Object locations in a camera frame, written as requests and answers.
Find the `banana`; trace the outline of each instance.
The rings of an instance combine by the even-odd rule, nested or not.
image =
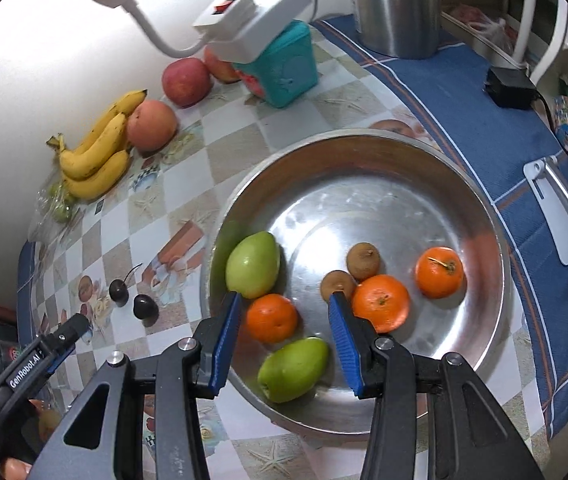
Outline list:
[[[128,153],[114,153],[104,165],[86,180],[73,180],[64,175],[68,192],[82,200],[94,200],[106,193],[125,173],[128,167]]]
[[[104,128],[102,134],[84,153],[67,150],[59,136],[59,165],[62,172],[73,180],[84,180],[99,170],[115,153],[125,137],[126,116],[117,114]]]
[[[55,136],[52,136],[49,140],[47,140],[46,145],[53,148],[56,152],[59,151],[59,139]]]
[[[126,117],[131,115],[135,108],[142,104],[142,101],[146,98],[147,92],[147,90],[133,90],[132,92],[125,93],[106,111],[104,111],[102,116],[97,119],[96,123],[93,125],[91,131],[84,136],[80,145],[73,151],[77,155],[81,155],[86,152],[98,139],[104,128],[106,128],[106,125],[113,117],[117,114],[124,114]]]

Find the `power cord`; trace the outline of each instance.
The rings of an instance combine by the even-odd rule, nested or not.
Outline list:
[[[548,127],[551,129],[551,131],[554,133],[554,136],[555,136],[555,123],[554,123],[554,120],[553,120],[553,116],[551,114],[551,109],[548,107],[548,103],[546,102],[546,99],[544,99],[544,96],[539,92],[539,90],[535,90],[535,99],[534,100],[542,101],[542,104],[544,105],[544,110],[546,111],[546,118],[548,120]],[[562,147],[562,149],[564,150],[564,153],[566,153],[566,156],[568,157],[568,149],[566,148],[564,143],[560,139],[557,139],[557,136],[555,136],[555,139],[557,140],[557,142],[560,143],[560,146]]]
[[[313,0],[313,13],[311,14],[311,19],[308,20],[309,23],[314,22],[315,18],[317,18],[317,6],[319,0]]]
[[[138,7],[138,3],[136,2],[136,0],[126,0],[122,4],[122,7],[138,23],[139,27],[146,34],[147,38],[151,41],[151,43],[153,43],[158,48],[158,50],[160,50],[160,52],[166,54],[169,57],[174,57],[179,59],[183,57],[192,56],[206,43],[208,43],[208,40],[210,39],[208,35],[205,34],[204,36],[200,37],[199,40],[197,40],[197,42],[191,45],[189,48],[185,48],[183,50],[173,48],[172,46],[168,45],[162,38],[160,38],[160,35],[154,29],[153,25],[151,25],[151,23],[148,21],[148,18],[146,17],[144,12],[142,12],[141,9]]]

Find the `stainless steel bowl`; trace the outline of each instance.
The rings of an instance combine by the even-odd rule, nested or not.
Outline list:
[[[411,295],[411,313],[394,337],[411,352],[440,358],[460,352],[475,369],[491,347],[510,282],[507,247],[490,206],[477,186],[440,152],[409,137],[380,130],[339,130],[311,137],[271,156],[242,181],[220,213],[202,274],[202,310],[216,313],[226,292],[224,268],[245,236],[270,231],[282,247],[274,290],[294,302],[299,336],[331,344],[327,306],[319,283],[357,242],[380,251],[383,271]],[[413,280],[419,255],[432,246],[454,248],[466,283],[445,300],[424,298]],[[271,404],[256,376],[264,346],[244,329],[230,380],[276,424],[296,433],[355,440],[368,435],[373,400],[358,400],[333,359],[314,391],[286,404]],[[418,414],[426,406],[418,404]]]

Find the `white wall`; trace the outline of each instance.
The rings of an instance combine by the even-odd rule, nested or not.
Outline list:
[[[138,0],[177,47],[195,40],[190,24],[210,1]],[[344,12],[350,0],[319,0],[319,16]],[[45,141],[63,132],[74,145],[129,89],[160,97],[170,61],[121,9],[90,0],[0,3],[0,305],[13,307],[35,193],[52,167]]]

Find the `checkered tablecloth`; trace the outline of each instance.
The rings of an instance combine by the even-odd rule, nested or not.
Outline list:
[[[93,326],[92,335],[77,343],[74,354],[50,380],[61,409],[86,386],[112,350],[136,359],[158,354],[192,335],[201,318],[198,254],[206,233],[235,186],[271,153],[313,134],[367,127],[383,119],[403,121],[416,138],[438,147],[387,86],[317,30],[312,33],[320,73],[316,87],[278,110],[252,97],[241,83],[216,83],[198,105],[174,108],[181,121],[180,133],[160,153],[135,158],[113,190],[82,206],[58,239],[38,248],[31,291],[36,327],[51,330],[62,316],[76,312],[87,314]],[[160,288],[149,286],[142,280],[144,269],[189,222],[203,236],[186,256],[187,263],[162,281]],[[119,308],[108,297],[108,284],[124,278],[137,264],[142,265],[127,281],[130,300]],[[132,298],[140,292],[153,294],[160,303],[159,319],[151,327],[143,326],[132,313]],[[512,294],[514,301],[506,308],[494,353],[481,375],[538,463],[544,465],[549,451],[531,342],[514,287]],[[273,424],[229,383],[214,402],[204,400],[198,407],[213,479],[359,478],[363,442],[303,440]],[[155,470],[151,415],[152,411],[144,416],[148,478],[154,478]],[[426,478],[426,448],[426,431],[420,425],[416,478]]]

